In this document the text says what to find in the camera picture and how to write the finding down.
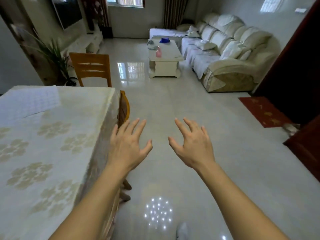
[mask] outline hand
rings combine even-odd
[[[139,139],[146,125],[146,120],[143,120],[133,133],[139,120],[138,118],[131,124],[130,121],[127,120],[119,130],[116,125],[110,138],[108,165],[116,165],[116,167],[123,170],[125,174],[138,166],[152,150],[151,139],[147,142],[145,148],[140,149],[139,147]]]
[[[214,150],[207,130],[201,128],[193,120],[183,118],[190,131],[177,119],[175,123],[183,135],[183,146],[179,145],[172,137],[168,137],[169,145],[177,156],[190,168],[197,169],[208,162],[214,162]]]

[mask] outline wall switch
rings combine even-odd
[[[295,12],[298,12],[298,13],[305,13],[306,11],[307,11],[306,8],[300,8],[300,7],[298,7],[298,8],[295,10]]]

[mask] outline blue object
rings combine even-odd
[[[161,40],[160,40],[160,43],[169,43],[170,42],[170,40],[169,40],[169,38],[161,38]]]

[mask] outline forearm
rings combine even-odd
[[[113,201],[126,172],[107,165],[89,193],[72,210],[49,240],[97,239],[103,221],[110,213]]]
[[[288,239],[212,161],[196,169],[209,188],[235,240]]]

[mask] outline pink bottle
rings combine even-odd
[[[162,57],[162,52],[161,52],[161,48],[158,46],[158,50],[155,52],[155,56],[158,58]]]

